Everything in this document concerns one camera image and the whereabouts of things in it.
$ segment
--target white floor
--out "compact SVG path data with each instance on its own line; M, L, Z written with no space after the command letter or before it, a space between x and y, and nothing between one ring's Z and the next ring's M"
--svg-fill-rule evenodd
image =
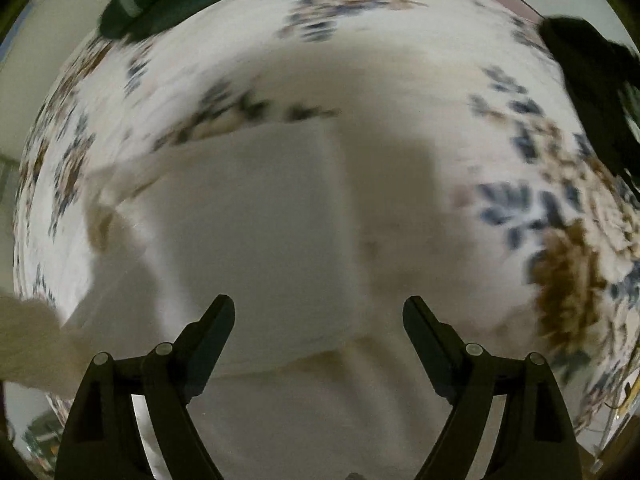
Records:
M543 15L581 16L610 40L632 46L631 38L605 0L525 0ZM31 123L60 66L94 29L108 0L39 0L0 60L0 153L20 159ZM0 218L10 218L1 211ZM0 290L13 290L12 240L0 232ZM18 436L46 406L39 392L11 386L7 410Z

